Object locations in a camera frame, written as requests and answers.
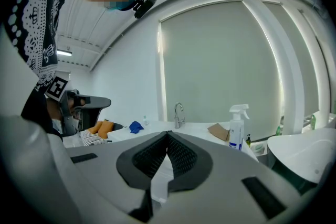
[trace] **striped towel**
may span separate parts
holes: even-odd
[[[84,146],[112,143],[112,140],[103,139],[98,134],[91,134],[88,130],[81,132],[80,136]]]

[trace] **cardboard piece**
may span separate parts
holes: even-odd
[[[224,129],[219,123],[216,123],[208,128],[209,132],[215,137],[228,142],[230,139],[230,131]]]

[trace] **black and white shirt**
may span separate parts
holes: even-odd
[[[39,77],[36,90],[41,93],[48,89],[55,76],[55,34],[64,1],[16,0],[12,14],[4,21],[13,46]]]

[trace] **white basin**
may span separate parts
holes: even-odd
[[[318,183],[324,168],[336,157],[336,129],[318,129],[303,134],[272,136],[268,148],[287,168]]]

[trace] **white spray bottle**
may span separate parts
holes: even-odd
[[[243,114],[249,120],[246,114],[247,109],[248,104],[237,104],[230,108],[230,112],[233,113],[233,119],[230,120],[229,146],[240,151],[242,150],[241,145],[244,138],[244,120],[241,119],[240,115]]]

